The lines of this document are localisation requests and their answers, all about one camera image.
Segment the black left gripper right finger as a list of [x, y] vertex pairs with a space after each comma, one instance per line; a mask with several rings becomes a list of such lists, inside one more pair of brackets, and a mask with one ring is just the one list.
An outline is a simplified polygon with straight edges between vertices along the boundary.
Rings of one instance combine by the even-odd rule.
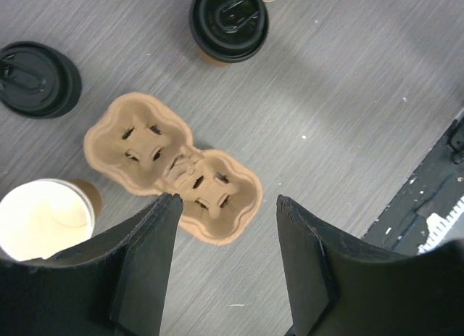
[[362, 241], [279, 196], [290, 335], [461, 335], [463, 241], [407, 256]]

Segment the black coffee lid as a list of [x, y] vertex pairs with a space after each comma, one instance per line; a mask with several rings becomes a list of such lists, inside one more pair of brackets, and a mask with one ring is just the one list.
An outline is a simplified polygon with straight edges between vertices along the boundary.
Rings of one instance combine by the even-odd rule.
[[269, 16], [263, 0], [192, 0], [189, 27], [198, 47], [236, 64], [261, 50], [268, 36]]

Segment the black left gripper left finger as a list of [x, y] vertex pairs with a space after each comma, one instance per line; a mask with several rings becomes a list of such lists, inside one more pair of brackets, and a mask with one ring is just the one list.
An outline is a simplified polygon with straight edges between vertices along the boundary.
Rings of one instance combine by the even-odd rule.
[[158, 335], [182, 211], [164, 193], [50, 259], [2, 259], [1, 333]]

